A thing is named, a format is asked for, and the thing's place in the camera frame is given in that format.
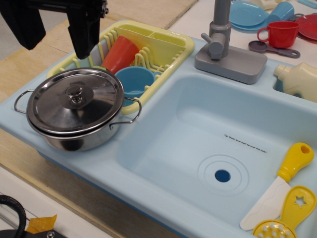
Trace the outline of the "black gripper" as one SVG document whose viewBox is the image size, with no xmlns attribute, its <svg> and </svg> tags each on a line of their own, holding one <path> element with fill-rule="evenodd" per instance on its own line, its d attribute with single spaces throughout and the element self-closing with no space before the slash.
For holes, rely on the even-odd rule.
<svg viewBox="0 0 317 238">
<path fill-rule="evenodd" d="M 20 45 L 28 50 L 46 35 L 38 9 L 67 13 L 68 31 L 79 59 L 86 58 L 98 43 L 100 18 L 109 12 L 106 0 L 1 0 L 2 17 Z"/>
</svg>

